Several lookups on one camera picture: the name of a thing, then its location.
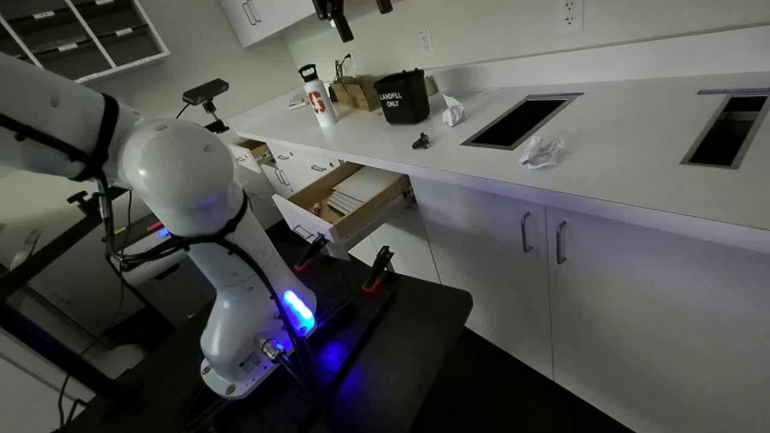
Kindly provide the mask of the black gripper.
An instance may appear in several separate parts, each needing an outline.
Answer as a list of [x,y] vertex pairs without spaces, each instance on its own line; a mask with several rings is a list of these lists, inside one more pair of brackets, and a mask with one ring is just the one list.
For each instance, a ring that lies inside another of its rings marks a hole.
[[344,0],[314,0],[314,7],[322,22],[330,22],[338,30],[344,43],[354,39],[354,31],[344,14]]

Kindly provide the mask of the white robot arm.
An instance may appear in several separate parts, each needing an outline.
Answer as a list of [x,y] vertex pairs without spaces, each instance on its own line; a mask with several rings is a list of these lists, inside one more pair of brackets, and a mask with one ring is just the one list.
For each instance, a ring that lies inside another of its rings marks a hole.
[[202,382],[251,398],[287,368],[318,394],[310,340],[318,297],[283,262],[237,184],[232,149],[206,128],[145,117],[117,99],[0,56],[0,162],[44,176],[133,190],[168,229],[134,264],[184,253],[214,289],[199,334]]

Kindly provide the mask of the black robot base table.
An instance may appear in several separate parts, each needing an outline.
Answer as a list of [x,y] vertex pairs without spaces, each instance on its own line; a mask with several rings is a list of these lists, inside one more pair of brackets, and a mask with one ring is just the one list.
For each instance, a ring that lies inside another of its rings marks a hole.
[[363,262],[333,258],[300,274],[322,302],[314,388],[274,371],[245,399],[209,392],[197,372],[202,322],[190,320],[121,377],[123,399],[91,399],[57,433],[409,433],[472,297],[394,273],[366,291],[368,277]]

